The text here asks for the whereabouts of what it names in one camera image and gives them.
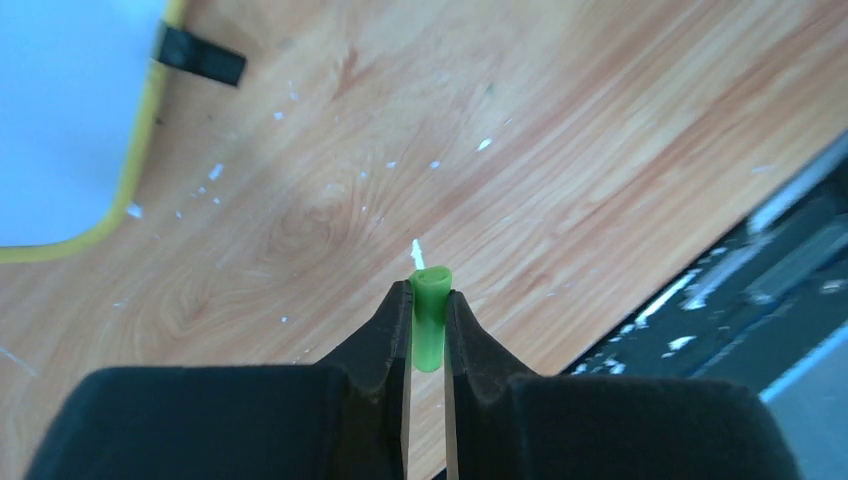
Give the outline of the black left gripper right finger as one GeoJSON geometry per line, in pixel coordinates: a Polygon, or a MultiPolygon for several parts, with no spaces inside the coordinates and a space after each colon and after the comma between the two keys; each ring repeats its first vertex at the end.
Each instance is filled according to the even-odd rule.
{"type": "Polygon", "coordinates": [[[797,479],[775,419],[724,381],[536,373],[451,292],[450,479],[797,479]]]}

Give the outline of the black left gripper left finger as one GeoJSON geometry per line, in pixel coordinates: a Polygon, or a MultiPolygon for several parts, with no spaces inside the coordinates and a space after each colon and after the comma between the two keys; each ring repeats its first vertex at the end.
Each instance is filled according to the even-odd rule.
{"type": "Polygon", "coordinates": [[[57,412],[29,479],[403,479],[412,289],[312,364],[110,367],[57,412]]]}

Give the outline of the green marker cap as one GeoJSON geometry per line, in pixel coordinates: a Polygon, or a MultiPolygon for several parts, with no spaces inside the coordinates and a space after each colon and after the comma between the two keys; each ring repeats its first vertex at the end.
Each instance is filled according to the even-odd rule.
{"type": "Polygon", "coordinates": [[[417,270],[408,279],[412,288],[412,354],[414,367],[437,371],[443,360],[446,305],[452,290],[452,271],[444,266],[417,270]]]}

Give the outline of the yellow framed whiteboard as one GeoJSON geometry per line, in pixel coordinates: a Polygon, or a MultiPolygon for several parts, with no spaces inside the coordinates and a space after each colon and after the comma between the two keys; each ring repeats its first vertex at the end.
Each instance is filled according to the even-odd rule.
{"type": "Polygon", "coordinates": [[[1,260],[104,240],[135,204],[164,97],[158,61],[182,1],[1,5],[1,260]]]}

